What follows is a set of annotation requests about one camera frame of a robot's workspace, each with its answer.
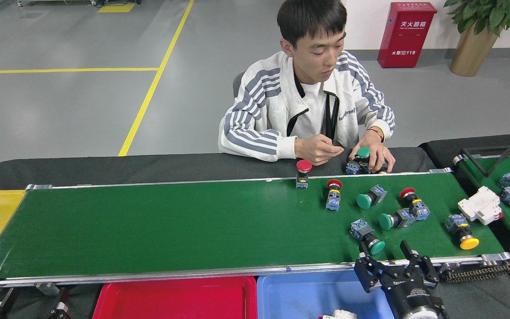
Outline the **person's left hand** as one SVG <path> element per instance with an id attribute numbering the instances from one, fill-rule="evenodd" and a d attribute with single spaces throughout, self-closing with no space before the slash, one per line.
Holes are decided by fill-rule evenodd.
<path id="1" fill-rule="evenodd" d="M 381 166 L 386 163 L 388 165 L 387 172 L 391 173 L 395 164 L 395 158 L 381 140 L 381 136 L 377 133 L 377 131 L 365 131 L 363 137 L 352 149 L 348 159 L 352 161 L 360 148 L 368 148 L 370 150 L 368 170 L 371 172 L 378 172 L 381 169 Z"/>

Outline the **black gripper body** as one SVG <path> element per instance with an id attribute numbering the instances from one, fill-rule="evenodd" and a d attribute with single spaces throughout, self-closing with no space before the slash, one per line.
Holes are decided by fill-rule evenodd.
<path id="1" fill-rule="evenodd" d="M 395 319 L 437 319 L 439 310 L 419 267 L 412 278 L 404 276 L 405 266 L 389 266 L 393 277 L 382 274 L 381 289 L 385 293 Z"/>

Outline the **person's right hand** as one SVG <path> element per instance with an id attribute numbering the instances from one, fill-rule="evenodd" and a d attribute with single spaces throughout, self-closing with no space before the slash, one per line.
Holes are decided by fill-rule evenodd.
<path id="1" fill-rule="evenodd" d="M 324 135 L 295 140 L 295 157 L 309 161 L 314 166 L 325 164 L 343 151 L 343 147 L 335 146 L 333 141 Z"/>

